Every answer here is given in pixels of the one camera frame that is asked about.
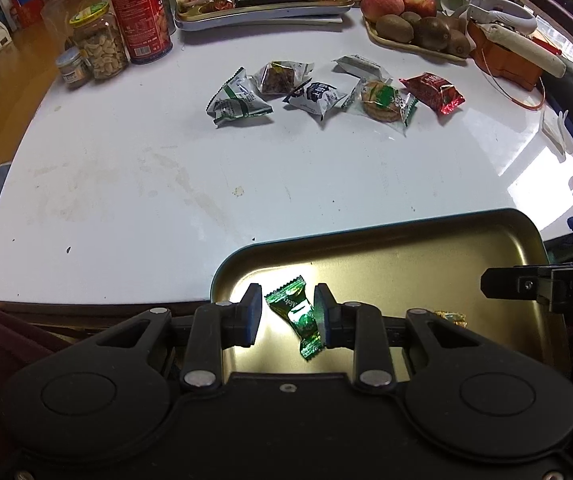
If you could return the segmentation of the dark green candy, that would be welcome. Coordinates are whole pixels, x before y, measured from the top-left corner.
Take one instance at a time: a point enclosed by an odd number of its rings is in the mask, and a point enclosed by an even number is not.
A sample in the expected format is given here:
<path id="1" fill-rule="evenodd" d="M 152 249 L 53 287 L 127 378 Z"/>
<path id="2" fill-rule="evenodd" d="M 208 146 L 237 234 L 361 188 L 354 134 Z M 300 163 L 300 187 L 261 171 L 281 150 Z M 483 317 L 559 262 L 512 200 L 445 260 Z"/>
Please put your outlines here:
<path id="1" fill-rule="evenodd" d="M 299 338 L 299 354 L 310 361 L 323 350 L 315 311 L 306 295 L 306 281 L 300 275 L 265 296 L 268 307 L 292 327 Z"/>

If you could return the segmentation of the gold candy wrapper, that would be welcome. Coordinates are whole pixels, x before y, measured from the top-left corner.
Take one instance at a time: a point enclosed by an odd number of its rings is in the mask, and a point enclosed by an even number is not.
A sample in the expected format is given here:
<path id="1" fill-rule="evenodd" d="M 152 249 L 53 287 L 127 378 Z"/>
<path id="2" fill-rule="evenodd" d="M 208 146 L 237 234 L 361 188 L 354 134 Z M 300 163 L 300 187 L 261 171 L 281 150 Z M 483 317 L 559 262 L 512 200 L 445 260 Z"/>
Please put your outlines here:
<path id="1" fill-rule="evenodd" d="M 442 320 L 453 325 L 457 325 L 462 328 L 467 327 L 467 319 L 463 313 L 451 311 L 434 311 L 433 314 L 437 316 L 437 318 L 441 318 Z"/>

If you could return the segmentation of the red bayberry snack packet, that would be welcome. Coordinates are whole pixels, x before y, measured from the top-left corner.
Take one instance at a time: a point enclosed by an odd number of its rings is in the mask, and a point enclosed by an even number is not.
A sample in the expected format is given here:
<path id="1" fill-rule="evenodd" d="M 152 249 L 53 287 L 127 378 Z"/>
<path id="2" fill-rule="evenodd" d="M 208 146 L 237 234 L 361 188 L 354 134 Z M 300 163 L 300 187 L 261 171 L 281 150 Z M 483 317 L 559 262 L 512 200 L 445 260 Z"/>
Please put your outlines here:
<path id="1" fill-rule="evenodd" d="M 432 73 L 401 78 L 401 84 L 438 115 L 450 115 L 465 103 L 465 97 L 447 79 Z"/>

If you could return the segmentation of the empty gold tray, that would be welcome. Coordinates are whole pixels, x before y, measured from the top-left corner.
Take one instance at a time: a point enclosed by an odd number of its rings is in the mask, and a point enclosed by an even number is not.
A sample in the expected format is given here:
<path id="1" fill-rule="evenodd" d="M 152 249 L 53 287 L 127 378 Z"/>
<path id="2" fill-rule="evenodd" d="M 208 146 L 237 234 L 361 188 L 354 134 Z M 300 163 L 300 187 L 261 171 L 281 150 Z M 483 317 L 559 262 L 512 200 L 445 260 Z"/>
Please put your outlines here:
<path id="1" fill-rule="evenodd" d="M 300 276 L 308 296 L 325 283 L 337 301 L 374 304 L 388 316 L 415 307 L 460 313 L 473 332 L 563 370 L 560 318 L 536 301 L 489 299 L 480 290 L 489 268 L 547 260 L 525 214 L 483 211 L 247 246 L 221 263 L 212 298 L 238 301 L 249 284 L 273 292 Z"/>

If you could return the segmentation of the white paper piece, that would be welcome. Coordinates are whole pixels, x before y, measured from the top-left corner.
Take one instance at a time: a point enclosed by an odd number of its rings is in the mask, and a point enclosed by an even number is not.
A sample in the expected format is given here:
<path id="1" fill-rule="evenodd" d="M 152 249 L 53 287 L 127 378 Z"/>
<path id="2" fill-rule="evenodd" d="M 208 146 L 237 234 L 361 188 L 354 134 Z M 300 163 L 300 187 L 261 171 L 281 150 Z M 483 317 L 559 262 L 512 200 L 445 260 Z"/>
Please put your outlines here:
<path id="1" fill-rule="evenodd" d="M 573 139 L 566 125 L 568 112 L 554 113 L 545 108 L 540 119 L 540 131 L 561 155 L 573 154 Z"/>

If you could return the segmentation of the green biscuit packet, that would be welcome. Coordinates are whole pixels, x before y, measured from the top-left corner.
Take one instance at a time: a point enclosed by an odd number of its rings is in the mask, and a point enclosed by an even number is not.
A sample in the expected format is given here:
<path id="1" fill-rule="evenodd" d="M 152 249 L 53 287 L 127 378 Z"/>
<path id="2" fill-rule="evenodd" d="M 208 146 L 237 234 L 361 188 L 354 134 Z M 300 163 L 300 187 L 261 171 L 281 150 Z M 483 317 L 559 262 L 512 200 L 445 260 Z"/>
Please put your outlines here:
<path id="1" fill-rule="evenodd" d="M 388 80 L 360 80 L 341 106 L 343 112 L 363 116 L 405 136 L 419 100 Z"/>

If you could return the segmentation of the green white snack packet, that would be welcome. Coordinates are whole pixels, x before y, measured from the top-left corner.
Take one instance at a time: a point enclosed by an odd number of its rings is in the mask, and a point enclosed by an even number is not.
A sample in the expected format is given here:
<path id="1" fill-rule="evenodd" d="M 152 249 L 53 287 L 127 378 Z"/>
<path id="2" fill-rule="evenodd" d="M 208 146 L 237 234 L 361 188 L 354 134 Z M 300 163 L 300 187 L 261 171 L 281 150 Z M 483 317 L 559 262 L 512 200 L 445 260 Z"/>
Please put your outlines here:
<path id="1" fill-rule="evenodd" d="M 273 113 L 273 108 L 255 92 L 245 68 L 240 67 L 210 99 L 206 113 L 216 126 L 220 126 L 241 119 L 268 116 Z"/>

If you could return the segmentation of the blue white milk candy packet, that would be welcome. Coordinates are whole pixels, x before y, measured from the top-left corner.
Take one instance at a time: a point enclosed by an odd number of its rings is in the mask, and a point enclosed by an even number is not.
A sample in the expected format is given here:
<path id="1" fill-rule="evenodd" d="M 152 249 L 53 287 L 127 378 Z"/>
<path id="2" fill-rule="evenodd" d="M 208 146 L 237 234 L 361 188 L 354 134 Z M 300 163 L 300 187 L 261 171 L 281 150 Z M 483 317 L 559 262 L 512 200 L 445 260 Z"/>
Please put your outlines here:
<path id="1" fill-rule="evenodd" d="M 290 106 L 303 110 L 318 122 L 324 122 L 326 115 L 347 98 L 348 93 L 338 89 L 333 84 L 308 79 L 283 99 Z"/>

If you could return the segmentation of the orange leather bag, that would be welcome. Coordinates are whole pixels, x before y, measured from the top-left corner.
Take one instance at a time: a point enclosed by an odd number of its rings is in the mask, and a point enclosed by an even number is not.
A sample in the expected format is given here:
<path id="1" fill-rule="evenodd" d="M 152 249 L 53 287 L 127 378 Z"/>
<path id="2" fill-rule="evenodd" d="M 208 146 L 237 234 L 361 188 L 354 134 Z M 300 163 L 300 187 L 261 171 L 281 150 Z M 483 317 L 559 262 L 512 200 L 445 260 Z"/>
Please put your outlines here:
<path id="1" fill-rule="evenodd" d="M 528 61 L 527 58 L 523 58 L 521 55 L 489 40 L 473 21 L 467 23 L 466 31 L 475 44 L 471 53 L 473 60 L 489 77 L 495 88 L 511 102 L 525 108 L 525 110 L 540 110 L 545 100 L 545 89 L 541 84 L 543 70 L 533 62 Z M 540 100 L 531 104 L 515 98 L 501 86 L 501 79 L 514 82 L 527 91 L 538 88 L 541 91 Z"/>

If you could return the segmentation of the brown dried fruit packet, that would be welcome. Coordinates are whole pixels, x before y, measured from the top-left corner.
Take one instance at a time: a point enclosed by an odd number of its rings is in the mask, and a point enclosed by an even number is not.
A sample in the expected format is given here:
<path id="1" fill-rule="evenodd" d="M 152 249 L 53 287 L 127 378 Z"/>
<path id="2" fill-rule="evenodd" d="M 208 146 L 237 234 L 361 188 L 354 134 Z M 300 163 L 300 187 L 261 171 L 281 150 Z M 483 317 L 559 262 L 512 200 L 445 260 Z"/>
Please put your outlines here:
<path id="1" fill-rule="evenodd" d="M 300 86 L 315 68 L 313 63 L 272 61 L 252 76 L 262 96 L 286 96 Z"/>

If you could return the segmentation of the white grey snack packet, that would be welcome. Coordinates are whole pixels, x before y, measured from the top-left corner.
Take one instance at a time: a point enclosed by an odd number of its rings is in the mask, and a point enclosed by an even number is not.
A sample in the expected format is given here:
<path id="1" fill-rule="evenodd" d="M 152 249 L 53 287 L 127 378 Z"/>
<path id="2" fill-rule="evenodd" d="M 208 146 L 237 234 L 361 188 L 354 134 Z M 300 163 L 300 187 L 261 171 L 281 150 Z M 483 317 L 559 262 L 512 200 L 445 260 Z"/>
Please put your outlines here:
<path id="1" fill-rule="evenodd" d="M 337 67 L 343 72 L 358 77 L 361 80 L 390 81 L 391 76 L 385 68 L 358 54 L 344 55 L 335 60 Z"/>

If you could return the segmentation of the right kiwi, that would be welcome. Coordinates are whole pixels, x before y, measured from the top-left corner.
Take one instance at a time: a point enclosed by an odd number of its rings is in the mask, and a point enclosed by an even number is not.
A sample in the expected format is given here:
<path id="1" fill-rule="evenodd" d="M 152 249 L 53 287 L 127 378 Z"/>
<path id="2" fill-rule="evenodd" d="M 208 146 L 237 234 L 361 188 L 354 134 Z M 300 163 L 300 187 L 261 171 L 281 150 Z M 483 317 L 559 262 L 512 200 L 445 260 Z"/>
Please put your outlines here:
<path id="1" fill-rule="evenodd" d="M 451 28 L 446 51 L 458 58 L 467 58 L 472 51 L 471 41 L 459 29 Z"/>

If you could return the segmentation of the kiwi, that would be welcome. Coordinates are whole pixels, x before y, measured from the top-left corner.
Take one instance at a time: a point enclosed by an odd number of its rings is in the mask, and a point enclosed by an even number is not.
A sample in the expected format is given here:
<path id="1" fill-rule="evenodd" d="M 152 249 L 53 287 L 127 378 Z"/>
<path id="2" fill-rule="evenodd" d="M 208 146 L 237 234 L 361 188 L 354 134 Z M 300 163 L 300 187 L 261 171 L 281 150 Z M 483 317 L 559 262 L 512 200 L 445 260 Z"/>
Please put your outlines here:
<path id="1" fill-rule="evenodd" d="M 449 26 L 435 16 L 421 18 L 414 24 L 414 43 L 423 49 L 443 51 L 449 40 Z"/>
<path id="2" fill-rule="evenodd" d="M 380 37 L 401 44 L 411 44 L 414 39 L 413 26 L 399 15 L 381 16 L 375 23 L 375 29 Z"/>
<path id="3" fill-rule="evenodd" d="M 451 28 L 446 51 L 458 58 L 467 58 L 472 51 L 471 41 L 459 29 Z"/>

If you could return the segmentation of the front centre kiwi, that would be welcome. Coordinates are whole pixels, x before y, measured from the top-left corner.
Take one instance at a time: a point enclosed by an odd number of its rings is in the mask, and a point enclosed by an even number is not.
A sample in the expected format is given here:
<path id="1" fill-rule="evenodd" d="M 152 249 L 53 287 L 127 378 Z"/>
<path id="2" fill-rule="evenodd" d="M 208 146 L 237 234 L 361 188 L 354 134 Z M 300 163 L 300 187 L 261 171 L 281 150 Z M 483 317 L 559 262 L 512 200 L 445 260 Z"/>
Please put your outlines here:
<path id="1" fill-rule="evenodd" d="M 421 18 L 414 24 L 414 43 L 423 49 L 443 51 L 449 40 L 449 26 L 435 16 Z"/>

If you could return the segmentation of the small silver lid jar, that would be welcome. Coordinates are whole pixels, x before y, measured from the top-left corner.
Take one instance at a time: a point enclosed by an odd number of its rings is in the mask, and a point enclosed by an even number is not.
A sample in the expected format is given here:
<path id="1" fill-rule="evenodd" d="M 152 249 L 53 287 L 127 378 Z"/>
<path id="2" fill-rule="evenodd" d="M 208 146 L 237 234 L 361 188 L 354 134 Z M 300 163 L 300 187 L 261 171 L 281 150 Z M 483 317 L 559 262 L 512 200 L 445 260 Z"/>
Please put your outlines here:
<path id="1" fill-rule="evenodd" d="M 91 80 L 89 66 L 77 47 L 71 47 L 60 54 L 55 65 L 67 89 L 80 88 Z"/>

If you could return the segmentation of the left kiwi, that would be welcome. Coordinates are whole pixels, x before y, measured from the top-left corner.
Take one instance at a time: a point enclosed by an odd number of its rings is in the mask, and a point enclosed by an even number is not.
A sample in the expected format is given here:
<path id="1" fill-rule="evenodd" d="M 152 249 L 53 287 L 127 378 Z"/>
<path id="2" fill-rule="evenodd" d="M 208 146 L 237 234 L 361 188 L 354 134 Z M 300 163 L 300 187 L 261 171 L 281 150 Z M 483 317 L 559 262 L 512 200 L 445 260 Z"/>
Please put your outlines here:
<path id="1" fill-rule="evenodd" d="M 411 44 L 414 39 L 413 26 L 399 15 L 381 16 L 375 23 L 375 29 L 380 37 L 401 44 Z"/>

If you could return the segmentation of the right red apple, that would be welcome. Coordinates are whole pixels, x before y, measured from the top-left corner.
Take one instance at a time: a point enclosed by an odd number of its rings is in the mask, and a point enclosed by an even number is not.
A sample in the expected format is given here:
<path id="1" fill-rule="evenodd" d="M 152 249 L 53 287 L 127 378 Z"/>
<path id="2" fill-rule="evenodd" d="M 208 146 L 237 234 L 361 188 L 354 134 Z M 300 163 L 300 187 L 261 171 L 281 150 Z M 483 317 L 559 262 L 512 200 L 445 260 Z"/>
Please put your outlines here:
<path id="1" fill-rule="evenodd" d="M 421 18 L 437 14 L 436 0 L 403 0 L 405 10 L 420 15 Z"/>

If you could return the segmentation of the red apple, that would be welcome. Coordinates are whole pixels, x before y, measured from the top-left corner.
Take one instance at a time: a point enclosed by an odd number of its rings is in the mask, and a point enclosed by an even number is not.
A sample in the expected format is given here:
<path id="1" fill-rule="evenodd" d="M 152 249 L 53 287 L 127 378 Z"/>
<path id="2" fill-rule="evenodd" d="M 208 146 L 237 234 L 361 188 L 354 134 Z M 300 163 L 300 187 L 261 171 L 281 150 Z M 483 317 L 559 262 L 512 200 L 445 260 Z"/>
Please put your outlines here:
<path id="1" fill-rule="evenodd" d="M 363 17 L 371 23 L 387 14 L 400 15 L 405 11 L 403 0 L 361 0 L 360 9 Z"/>
<path id="2" fill-rule="evenodd" d="M 420 15 L 421 18 L 437 14 L 436 0 L 403 0 L 405 10 Z"/>

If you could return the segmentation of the glass peanut jar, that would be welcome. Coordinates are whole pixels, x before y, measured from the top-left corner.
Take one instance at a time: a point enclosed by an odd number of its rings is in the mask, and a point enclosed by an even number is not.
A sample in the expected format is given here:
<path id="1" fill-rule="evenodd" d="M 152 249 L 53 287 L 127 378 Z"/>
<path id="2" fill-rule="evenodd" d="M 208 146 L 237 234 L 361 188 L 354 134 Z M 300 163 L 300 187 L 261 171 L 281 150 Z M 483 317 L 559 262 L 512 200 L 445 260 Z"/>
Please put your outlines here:
<path id="1" fill-rule="evenodd" d="M 93 78 L 106 80 L 128 65 L 122 34 L 107 1 L 87 6 L 70 19 L 73 42 L 89 62 Z"/>

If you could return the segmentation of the left red apple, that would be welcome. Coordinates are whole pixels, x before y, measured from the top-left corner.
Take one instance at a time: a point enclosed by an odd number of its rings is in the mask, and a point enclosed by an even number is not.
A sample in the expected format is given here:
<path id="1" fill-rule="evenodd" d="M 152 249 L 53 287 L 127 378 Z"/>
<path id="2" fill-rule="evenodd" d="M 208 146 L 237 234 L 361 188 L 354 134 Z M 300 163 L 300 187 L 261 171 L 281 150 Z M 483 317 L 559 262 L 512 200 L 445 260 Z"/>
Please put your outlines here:
<path id="1" fill-rule="evenodd" d="M 361 0 L 360 9 L 363 17 L 371 23 L 387 14 L 400 15 L 405 11 L 403 0 Z"/>

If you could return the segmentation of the red biscuit can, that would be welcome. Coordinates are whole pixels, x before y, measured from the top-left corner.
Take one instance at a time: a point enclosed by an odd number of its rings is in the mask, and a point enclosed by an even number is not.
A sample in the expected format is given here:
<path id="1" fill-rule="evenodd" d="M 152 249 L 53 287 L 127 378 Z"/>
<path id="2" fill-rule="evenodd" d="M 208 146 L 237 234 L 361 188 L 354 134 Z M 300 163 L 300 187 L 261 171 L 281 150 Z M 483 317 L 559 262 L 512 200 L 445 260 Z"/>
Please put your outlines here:
<path id="1" fill-rule="evenodd" d="M 172 50 L 163 0 L 111 2 L 131 63 L 151 63 Z"/>

